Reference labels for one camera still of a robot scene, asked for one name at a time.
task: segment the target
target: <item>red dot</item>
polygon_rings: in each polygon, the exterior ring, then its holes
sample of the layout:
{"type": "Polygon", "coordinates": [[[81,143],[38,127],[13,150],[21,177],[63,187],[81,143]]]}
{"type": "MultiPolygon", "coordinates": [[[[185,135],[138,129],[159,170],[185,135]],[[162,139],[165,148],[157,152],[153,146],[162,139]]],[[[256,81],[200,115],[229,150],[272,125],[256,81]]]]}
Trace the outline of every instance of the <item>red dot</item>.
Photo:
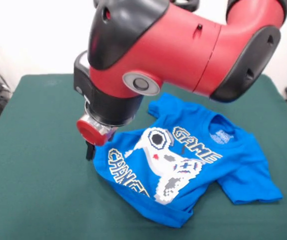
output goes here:
{"type": "Polygon", "coordinates": [[[111,18],[110,11],[109,11],[108,9],[105,11],[105,17],[106,17],[108,20],[110,20],[110,18],[111,18]]]}

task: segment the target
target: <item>circular button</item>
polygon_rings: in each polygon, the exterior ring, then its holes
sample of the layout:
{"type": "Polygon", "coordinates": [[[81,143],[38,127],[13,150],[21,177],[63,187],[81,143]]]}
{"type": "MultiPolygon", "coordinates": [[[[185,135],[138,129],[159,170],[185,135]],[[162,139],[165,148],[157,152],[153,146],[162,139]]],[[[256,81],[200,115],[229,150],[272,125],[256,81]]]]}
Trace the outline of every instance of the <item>circular button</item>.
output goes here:
{"type": "Polygon", "coordinates": [[[140,91],[145,91],[149,88],[149,84],[146,80],[144,80],[143,78],[136,78],[133,81],[133,86],[140,91]]]}

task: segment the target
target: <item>table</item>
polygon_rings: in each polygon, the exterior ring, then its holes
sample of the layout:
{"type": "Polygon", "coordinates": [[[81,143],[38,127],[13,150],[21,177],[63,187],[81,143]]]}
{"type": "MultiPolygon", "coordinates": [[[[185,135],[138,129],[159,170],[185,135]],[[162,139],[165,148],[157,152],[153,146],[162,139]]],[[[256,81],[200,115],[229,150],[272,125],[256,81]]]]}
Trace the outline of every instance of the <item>table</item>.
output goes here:
{"type": "MultiPolygon", "coordinates": [[[[143,218],[85,160],[76,121],[84,100],[70,74],[27,75],[0,117],[0,240],[287,240],[287,104],[262,75],[231,104],[171,85],[163,92],[203,104],[253,133],[284,199],[233,205],[210,185],[183,228],[143,218]]],[[[145,97],[135,121],[119,131],[148,127],[145,97]]]]}

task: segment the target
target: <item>black joint cover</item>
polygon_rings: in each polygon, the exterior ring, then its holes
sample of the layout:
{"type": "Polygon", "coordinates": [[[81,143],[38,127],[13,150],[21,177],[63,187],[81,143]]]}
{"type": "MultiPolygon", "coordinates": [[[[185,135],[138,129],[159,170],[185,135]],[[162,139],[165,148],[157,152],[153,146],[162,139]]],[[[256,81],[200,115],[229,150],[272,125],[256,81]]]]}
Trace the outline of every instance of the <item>black joint cover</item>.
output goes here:
{"type": "MultiPolygon", "coordinates": [[[[232,9],[232,7],[239,1],[242,0],[228,0],[228,6],[227,6],[227,12],[226,12],[226,19],[228,19],[228,14],[229,11],[232,9]]],[[[283,8],[283,12],[284,12],[284,17],[283,20],[286,20],[287,17],[287,0],[278,0],[279,3],[281,4],[282,8],[283,8]]]]}
{"type": "Polygon", "coordinates": [[[210,98],[218,102],[229,103],[243,95],[267,66],[280,42],[280,38],[280,31],[275,26],[259,29],[210,98]]]}
{"type": "Polygon", "coordinates": [[[144,96],[120,98],[98,89],[90,78],[89,69],[80,64],[84,53],[81,53],[74,62],[74,90],[89,100],[90,103],[86,107],[98,122],[115,127],[126,125],[134,118],[144,96]]]}
{"type": "Polygon", "coordinates": [[[105,70],[115,64],[169,5],[169,0],[100,0],[89,38],[90,65],[105,70]]]}
{"type": "Polygon", "coordinates": [[[177,2],[176,0],[170,0],[171,3],[179,8],[185,9],[189,12],[194,12],[199,8],[199,0],[187,0],[184,2],[177,2]]]}

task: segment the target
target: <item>shirt sleeve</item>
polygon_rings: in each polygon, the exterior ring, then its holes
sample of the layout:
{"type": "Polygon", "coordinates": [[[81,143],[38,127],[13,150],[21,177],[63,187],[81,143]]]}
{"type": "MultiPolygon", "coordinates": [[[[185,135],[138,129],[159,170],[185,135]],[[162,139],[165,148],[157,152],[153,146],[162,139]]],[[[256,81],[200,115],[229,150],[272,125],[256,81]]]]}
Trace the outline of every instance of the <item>shirt sleeve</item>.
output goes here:
{"type": "Polygon", "coordinates": [[[271,179],[266,160],[244,165],[220,178],[218,183],[236,205],[254,201],[271,203],[283,198],[271,179]]]}

